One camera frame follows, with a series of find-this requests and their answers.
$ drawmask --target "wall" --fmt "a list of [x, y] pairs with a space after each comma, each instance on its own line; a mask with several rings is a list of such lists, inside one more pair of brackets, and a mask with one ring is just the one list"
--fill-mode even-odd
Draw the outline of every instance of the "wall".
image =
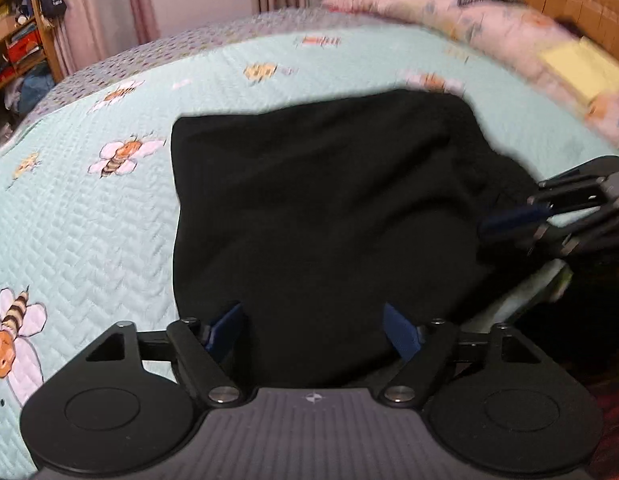
[[252, 0], [152, 0], [161, 37], [252, 14]]

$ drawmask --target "book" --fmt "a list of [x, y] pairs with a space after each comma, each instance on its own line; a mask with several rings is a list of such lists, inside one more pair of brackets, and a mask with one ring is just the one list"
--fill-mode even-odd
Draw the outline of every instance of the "book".
[[540, 57], [586, 103], [603, 92], [619, 90], [619, 62], [587, 38], [545, 50]]

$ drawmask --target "gray gripper base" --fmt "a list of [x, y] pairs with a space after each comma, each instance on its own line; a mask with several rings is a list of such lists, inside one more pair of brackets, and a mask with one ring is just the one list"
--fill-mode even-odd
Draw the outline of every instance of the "gray gripper base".
[[[36, 480], [74, 478], [42, 470]], [[261, 388], [247, 405], [213, 410], [176, 454], [118, 480], [490, 480], [430, 436], [418, 413], [382, 406], [362, 388]], [[582, 471], [555, 480], [589, 480]]]

